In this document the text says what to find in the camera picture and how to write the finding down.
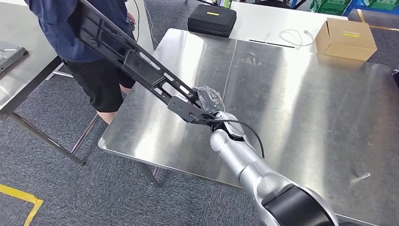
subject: table leg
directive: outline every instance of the table leg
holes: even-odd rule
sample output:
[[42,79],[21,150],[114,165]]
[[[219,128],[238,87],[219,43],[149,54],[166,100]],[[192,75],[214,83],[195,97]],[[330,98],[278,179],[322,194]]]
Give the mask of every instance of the table leg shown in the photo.
[[98,114],[96,114],[94,116],[94,118],[91,120],[91,122],[89,123],[89,125],[87,126],[87,128],[85,129],[85,131],[83,132],[82,136],[79,138],[78,142],[76,142],[75,146],[72,148],[71,153],[73,155],[76,154],[76,152],[78,151],[78,149],[80,148],[80,146],[82,145],[83,141],[86,139],[88,133],[91,131],[91,129],[94,127],[94,125],[96,124],[96,122],[98,121],[98,119],[100,118],[100,116]]
[[393,79],[399,88],[399,70],[393,70]]
[[350,218],[350,217],[340,215],[340,214],[336,214],[336,216],[339,220],[343,221],[344,223],[348,222],[348,223],[353,223],[353,224],[356,224],[359,226],[378,226],[378,225],[370,224],[365,221],[357,220],[357,219]]
[[11,113],[10,114],[11,118],[15,120],[15,122],[17,122],[18,124],[20,124],[21,126],[25,127],[27,130],[29,130],[29,132],[33,133],[34,135],[38,136],[41,140],[43,140],[44,142],[46,142],[47,144],[49,144],[50,146],[52,146],[53,148],[55,148],[59,153],[61,153],[62,155],[64,155],[65,157],[69,158],[72,160],[72,162],[78,164],[78,165],[83,165],[84,162],[82,160],[80,160],[79,158],[77,158],[75,155],[73,155],[72,153],[70,153],[68,150],[66,150],[64,147],[62,147],[61,145],[59,145],[56,141],[54,141],[53,139],[51,139],[49,136],[47,136],[46,134],[44,134],[42,131],[40,131],[38,128],[36,128],[35,126],[33,126],[32,124],[30,124],[27,120],[25,120],[24,118],[22,118],[19,114],[17,113]]
[[138,166],[140,167],[141,171],[143,172],[143,174],[148,178],[150,183],[152,185],[154,185],[155,188],[160,187],[160,185],[158,184],[158,182],[156,180],[156,177],[157,177],[158,172],[159,172],[159,168],[156,167],[155,170],[154,170],[154,174],[152,174],[150,168],[148,168],[148,166],[145,163],[142,163],[142,162],[139,162],[139,161],[136,161],[136,162],[137,162]]

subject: black metal frame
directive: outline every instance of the black metal frame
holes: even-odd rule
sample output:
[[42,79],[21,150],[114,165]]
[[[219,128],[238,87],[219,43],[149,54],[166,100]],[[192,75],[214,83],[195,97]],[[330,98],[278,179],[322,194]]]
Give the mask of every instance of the black metal frame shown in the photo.
[[[143,85],[167,104],[168,109],[187,122],[210,125],[209,122],[199,120],[198,117],[192,117],[195,115],[206,119],[214,118],[213,115],[200,108],[197,92],[140,47],[132,37],[129,37],[87,0],[79,0],[74,12],[68,18],[68,23],[76,37]],[[163,87],[166,83],[188,102],[169,94]]]

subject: stainless steel table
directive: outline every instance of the stainless steel table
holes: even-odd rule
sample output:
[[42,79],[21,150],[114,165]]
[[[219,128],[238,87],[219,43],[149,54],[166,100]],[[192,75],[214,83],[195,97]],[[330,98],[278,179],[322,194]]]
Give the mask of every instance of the stainless steel table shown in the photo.
[[37,17],[26,6],[0,2],[0,40],[23,46],[28,54],[0,74],[0,120],[8,116],[58,152],[82,165],[75,154],[96,121],[96,115],[71,151],[30,124],[14,110],[61,63],[59,57],[43,35]]
[[[189,86],[218,90],[226,110],[260,133],[265,161],[318,192],[339,218],[397,225],[399,89],[387,66],[174,29],[154,55]],[[212,151],[210,134],[136,85],[99,146],[239,186]],[[354,182],[366,173],[371,176]]]

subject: person's leg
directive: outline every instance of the person's leg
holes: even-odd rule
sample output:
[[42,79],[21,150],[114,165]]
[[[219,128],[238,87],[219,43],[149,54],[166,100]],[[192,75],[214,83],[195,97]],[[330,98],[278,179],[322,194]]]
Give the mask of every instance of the person's leg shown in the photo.
[[98,115],[110,124],[123,102],[119,70],[104,59],[90,63],[67,62],[67,66],[90,97],[90,104]]
[[121,84],[119,84],[119,87],[120,87],[120,90],[122,90],[122,92],[124,92],[126,94],[129,94],[130,91],[132,90],[131,88],[130,89],[126,88],[126,87],[122,86]]
[[112,122],[113,118],[116,115],[116,112],[99,112],[97,114],[106,122],[108,125]]

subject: black cable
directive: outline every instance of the black cable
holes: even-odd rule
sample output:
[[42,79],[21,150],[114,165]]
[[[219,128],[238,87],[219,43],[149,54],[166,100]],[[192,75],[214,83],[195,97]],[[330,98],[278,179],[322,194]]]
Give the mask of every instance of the black cable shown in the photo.
[[231,119],[204,119],[202,117],[198,117],[198,118],[200,118],[201,120],[210,121],[210,122],[235,122],[235,123],[238,123],[238,124],[246,126],[248,129],[250,129],[255,134],[256,138],[258,139],[259,145],[261,146],[262,158],[264,158],[264,149],[263,149],[262,140],[259,137],[258,133],[250,125],[248,125],[248,124],[246,124],[245,122],[242,122],[242,121],[231,120]]
[[136,39],[136,42],[138,42],[138,37],[140,36],[140,11],[138,10],[138,5],[137,5],[136,0],[133,0],[133,1],[135,1],[136,8],[137,8],[137,13],[138,13],[138,19],[137,19],[137,39]]

